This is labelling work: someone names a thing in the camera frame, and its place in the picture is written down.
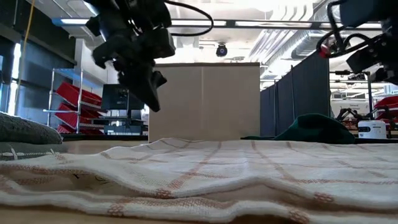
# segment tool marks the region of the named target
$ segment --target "computer monitor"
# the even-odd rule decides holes
[[[120,84],[105,84],[102,91],[103,110],[142,110],[144,103],[138,100],[129,90]]]

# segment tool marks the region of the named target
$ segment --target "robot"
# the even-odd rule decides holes
[[[214,26],[207,13],[193,6],[169,0],[84,0],[96,14],[86,24],[95,35],[102,35],[105,43],[93,51],[95,64],[105,68],[112,61],[118,71],[120,84],[134,94],[152,111],[159,111],[157,88],[166,83],[159,71],[154,70],[156,58],[175,54],[172,36],[196,36],[208,33]],[[208,30],[197,34],[170,34],[170,13],[165,5],[187,7],[205,15],[211,21]],[[341,23],[337,27],[331,8],[340,6]],[[328,5],[328,17],[332,27],[318,45],[318,53],[325,58],[339,57],[358,50],[348,60],[354,73],[381,63],[383,68],[372,78],[375,82],[398,84],[398,1],[396,0],[339,0]],[[345,40],[340,31],[357,27],[368,21],[381,21],[383,34],[370,39],[362,34],[352,34]],[[334,46],[323,45],[331,35]],[[362,38],[364,42],[349,47],[349,40]]]
[[[343,26],[337,27],[333,17],[332,7],[340,7],[340,18]],[[335,58],[356,51],[347,63],[353,73],[380,63],[380,68],[369,78],[372,82],[390,82],[398,85],[398,1],[396,0],[339,0],[327,6],[328,18],[332,31],[327,33],[317,44],[317,52],[325,58]],[[372,39],[363,34],[351,34],[345,40],[340,31],[347,27],[358,27],[369,21],[380,21],[382,34]],[[323,43],[331,35],[336,42],[325,46]],[[349,47],[352,38],[363,39],[364,42]]]
[[[96,14],[86,23],[95,35],[102,35],[105,43],[93,51],[95,64],[105,68],[112,61],[118,71],[119,83],[145,103],[152,111],[159,111],[157,88],[167,82],[154,70],[157,58],[175,54],[172,35],[196,36],[208,33],[214,26],[213,18],[193,6],[168,0],[84,0]],[[209,29],[196,34],[170,34],[169,10],[165,3],[182,6],[205,15]]]

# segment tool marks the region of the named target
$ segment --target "yellow cable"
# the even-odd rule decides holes
[[[33,11],[35,9],[35,0],[32,0],[32,5],[30,7],[30,14],[29,14],[29,21],[27,23],[27,28],[26,28],[26,34],[25,34],[25,39],[24,39],[24,46],[22,49],[22,53],[21,53],[21,69],[19,70],[19,75],[23,75],[24,74],[24,70],[25,70],[25,50],[26,50],[26,43],[27,43],[27,38],[29,36],[29,31],[30,31],[30,25],[32,23],[32,17],[33,17]],[[19,96],[19,87],[21,85],[21,80],[22,77],[19,76],[18,77],[18,86],[17,86],[17,92],[15,95],[15,107],[17,107],[17,102],[18,102],[18,96]]]

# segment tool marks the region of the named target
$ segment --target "checkered towel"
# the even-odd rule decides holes
[[[0,162],[0,203],[205,222],[398,223],[398,144],[163,139]]]

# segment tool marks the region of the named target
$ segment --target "dark green fabric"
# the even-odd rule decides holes
[[[344,125],[321,114],[299,116],[276,141],[305,141],[328,144],[354,144],[355,137]]]

